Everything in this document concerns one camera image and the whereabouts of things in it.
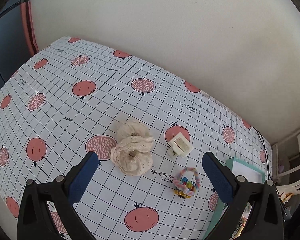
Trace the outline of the cream plastic hair claw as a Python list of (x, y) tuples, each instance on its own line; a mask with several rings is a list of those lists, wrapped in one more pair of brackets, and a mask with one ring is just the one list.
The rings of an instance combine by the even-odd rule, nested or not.
[(169, 142), (169, 146), (172, 151), (182, 158), (188, 156), (194, 149), (188, 139), (179, 132), (176, 136), (174, 136)]

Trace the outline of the cream lace scrunchie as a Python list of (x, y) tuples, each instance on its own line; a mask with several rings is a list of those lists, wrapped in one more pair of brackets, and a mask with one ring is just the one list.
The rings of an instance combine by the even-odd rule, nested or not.
[(128, 176), (142, 176), (153, 165), (151, 149), (154, 138), (140, 122), (122, 123), (116, 132), (117, 145), (110, 150), (110, 160)]

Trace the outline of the red gold snack packet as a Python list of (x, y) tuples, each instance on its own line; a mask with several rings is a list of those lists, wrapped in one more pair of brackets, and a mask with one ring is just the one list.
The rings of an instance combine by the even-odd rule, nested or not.
[(240, 220), (239, 220), (234, 232), (232, 233), (231, 239), (236, 239), (237, 237), (240, 236), (240, 234), (242, 233), (242, 231), (245, 227), (245, 224), (249, 218), (251, 209), (252, 209), (252, 205), (250, 203), (247, 203), (245, 206), (245, 209), (240, 217)]

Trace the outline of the pomegranate grid tablecloth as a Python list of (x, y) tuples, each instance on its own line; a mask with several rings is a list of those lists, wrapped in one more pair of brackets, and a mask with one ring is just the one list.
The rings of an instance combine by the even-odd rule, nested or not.
[[(109, 158), (126, 121), (154, 138), (142, 176)], [(179, 132), (194, 147), (185, 158), (168, 144)], [(11, 238), (26, 180), (50, 182), (88, 151), (101, 164), (74, 208), (96, 239), (202, 239), (217, 205), (205, 152), (272, 172), (269, 142), (200, 88), (129, 53), (63, 37), (19, 64), (0, 90), (0, 196)], [(174, 194), (173, 180), (183, 177), (197, 184), (189, 199)]]

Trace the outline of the pink door frame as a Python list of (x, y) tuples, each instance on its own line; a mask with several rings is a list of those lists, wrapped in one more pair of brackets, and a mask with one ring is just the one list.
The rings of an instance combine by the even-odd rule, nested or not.
[(30, 55), (34, 56), (35, 54), (38, 53), (39, 49), (37, 46), (36, 37), (33, 28), (30, 1), (21, 3), (20, 12), (21, 12), (21, 20), (22, 20), (22, 25), (23, 25), (24, 35), (25, 35), (25, 41), (29, 49)]

